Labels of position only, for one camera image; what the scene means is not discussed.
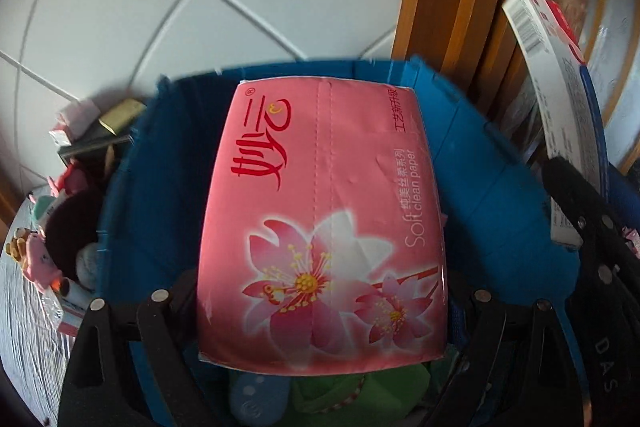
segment pink flower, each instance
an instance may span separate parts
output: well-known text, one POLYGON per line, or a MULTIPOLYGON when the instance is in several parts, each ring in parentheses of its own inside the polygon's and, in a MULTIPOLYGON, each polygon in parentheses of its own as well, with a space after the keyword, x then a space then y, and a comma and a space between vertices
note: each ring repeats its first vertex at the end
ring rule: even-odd
POLYGON ((356 299, 375 293, 366 277, 392 251, 376 238, 357 238, 353 217, 336 212, 314 230, 310 238, 284 221, 264 222, 276 242, 249 236, 252 263, 263 279, 242 293, 260 299, 245 317, 253 331, 269 319, 271 340, 287 356, 314 346, 339 353, 346 330, 340 312, 354 312, 356 299))
POLYGON ((426 297, 414 298, 417 282, 418 276, 409 277, 400 284, 395 277, 387 275, 381 293, 357 299, 364 307, 355 314, 371 325, 369 344, 383 339, 384 343, 393 341, 401 349, 410 349, 416 338, 430 333, 430 328, 418 317, 433 301, 433 291, 426 297))

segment pink tissue package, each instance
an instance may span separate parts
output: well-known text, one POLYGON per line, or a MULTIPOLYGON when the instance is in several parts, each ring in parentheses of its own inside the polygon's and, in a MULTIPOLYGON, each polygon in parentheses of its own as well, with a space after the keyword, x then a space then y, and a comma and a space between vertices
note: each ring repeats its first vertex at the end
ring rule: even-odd
POLYGON ((319 77, 241 83, 202 234, 200 358, 273 375, 363 373, 437 359, 446 330, 415 93, 319 77))

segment pink plush toy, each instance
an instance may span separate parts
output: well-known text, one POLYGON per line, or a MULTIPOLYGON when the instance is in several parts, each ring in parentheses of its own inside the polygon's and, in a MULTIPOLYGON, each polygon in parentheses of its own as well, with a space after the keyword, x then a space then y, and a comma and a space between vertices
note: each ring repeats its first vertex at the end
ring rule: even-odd
POLYGON ((89 186, 89 182, 86 179, 86 174, 79 167, 76 161, 72 161, 71 165, 66 168, 57 180, 49 177, 47 178, 49 187, 51 188, 51 195, 57 198, 60 195, 60 190, 65 189, 67 196, 73 196, 81 190, 85 190, 89 186))
POLYGON ((27 238, 27 266, 22 273, 40 293, 44 293, 51 283, 63 277, 47 252, 44 238, 37 233, 31 233, 27 238))

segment dark plush toy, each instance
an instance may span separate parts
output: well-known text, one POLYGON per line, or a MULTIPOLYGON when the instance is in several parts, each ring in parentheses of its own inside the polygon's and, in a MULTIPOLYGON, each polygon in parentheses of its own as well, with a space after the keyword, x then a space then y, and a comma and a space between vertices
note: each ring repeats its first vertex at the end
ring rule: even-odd
POLYGON ((98 241, 96 232, 103 195, 89 187, 67 198, 51 214, 45 230, 47 251, 68 279, 78 282, 76 256, 98 241))

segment blue storage bin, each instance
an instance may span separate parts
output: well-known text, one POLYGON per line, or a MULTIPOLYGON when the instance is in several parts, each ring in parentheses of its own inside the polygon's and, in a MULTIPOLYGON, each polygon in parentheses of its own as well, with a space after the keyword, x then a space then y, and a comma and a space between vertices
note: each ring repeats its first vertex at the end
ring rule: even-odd
MULTIPOLYGON (((234 90, 241 80, 286 75, 415 89, 442 211, 449 216, 447 265, 505 302, 529 306, 549 299, 583 375, 564 313, 578 255, 549 239, 545 191, 497 129, 417 58, 265 64, 162 81, 134 128, 133 146, 106 199, 98 293, 111 303, 140 301, 196 266, 213 163, 234 90)), ((170 425, 140 346, 133 353, 155 420, 170 425)))

